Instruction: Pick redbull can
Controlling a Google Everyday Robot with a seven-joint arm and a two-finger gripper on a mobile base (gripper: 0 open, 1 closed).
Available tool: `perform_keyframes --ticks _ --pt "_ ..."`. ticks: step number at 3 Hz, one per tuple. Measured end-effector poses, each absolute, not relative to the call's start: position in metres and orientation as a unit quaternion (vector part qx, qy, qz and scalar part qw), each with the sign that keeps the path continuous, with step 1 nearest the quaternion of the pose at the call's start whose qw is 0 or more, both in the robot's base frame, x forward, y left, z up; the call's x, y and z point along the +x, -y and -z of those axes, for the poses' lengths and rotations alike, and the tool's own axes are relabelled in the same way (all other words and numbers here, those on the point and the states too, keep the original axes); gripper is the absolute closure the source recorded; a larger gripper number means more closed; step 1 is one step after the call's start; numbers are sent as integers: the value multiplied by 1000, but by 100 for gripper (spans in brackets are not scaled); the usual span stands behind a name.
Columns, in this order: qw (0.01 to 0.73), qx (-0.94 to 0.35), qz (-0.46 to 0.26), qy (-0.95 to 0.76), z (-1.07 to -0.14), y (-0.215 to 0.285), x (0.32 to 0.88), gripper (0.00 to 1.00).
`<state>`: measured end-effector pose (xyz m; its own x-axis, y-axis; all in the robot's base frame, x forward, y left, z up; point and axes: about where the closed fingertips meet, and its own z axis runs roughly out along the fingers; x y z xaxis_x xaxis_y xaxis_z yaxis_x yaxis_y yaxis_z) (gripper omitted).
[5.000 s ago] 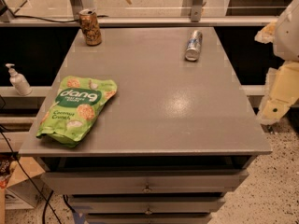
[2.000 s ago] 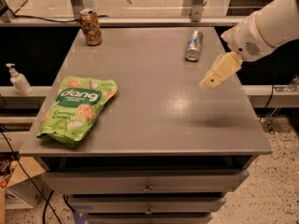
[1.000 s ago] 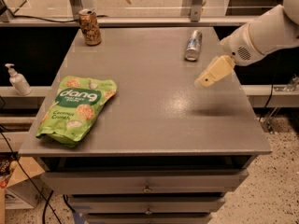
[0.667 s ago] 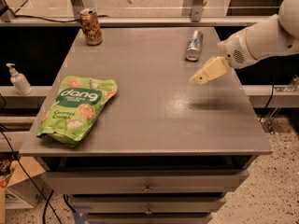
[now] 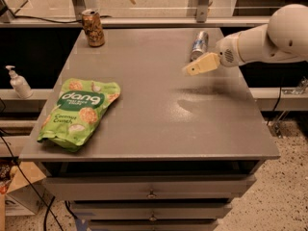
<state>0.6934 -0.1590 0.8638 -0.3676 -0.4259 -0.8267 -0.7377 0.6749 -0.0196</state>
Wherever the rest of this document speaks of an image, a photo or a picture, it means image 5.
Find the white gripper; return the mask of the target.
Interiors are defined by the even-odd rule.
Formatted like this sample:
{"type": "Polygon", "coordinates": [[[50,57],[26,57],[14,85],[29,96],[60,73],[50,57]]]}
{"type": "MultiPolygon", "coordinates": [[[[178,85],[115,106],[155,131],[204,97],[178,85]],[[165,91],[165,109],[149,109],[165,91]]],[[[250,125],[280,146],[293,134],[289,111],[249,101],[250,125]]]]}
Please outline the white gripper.
{"type": "Polygon", "coordinates": [[[217,41],[216,53],[205,53],[183,68],[185,75],[194,76],[218,68],[220,64],[226,67],[237,66],[240,61],[238,50],[239,34],[231,34],[217,41]]]}

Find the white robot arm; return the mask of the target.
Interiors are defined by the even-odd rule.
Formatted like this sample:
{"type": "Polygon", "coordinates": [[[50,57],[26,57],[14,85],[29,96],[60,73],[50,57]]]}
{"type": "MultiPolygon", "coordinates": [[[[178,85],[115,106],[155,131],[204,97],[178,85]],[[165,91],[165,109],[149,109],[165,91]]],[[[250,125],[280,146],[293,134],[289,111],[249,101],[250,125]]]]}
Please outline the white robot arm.
{"type": "Polygon", "coordinates": [[[183,68],[194,76],[225,67],[308,60],[308,7],[291,4],[277,10],[267,24],[231,34],[183,68]]]}

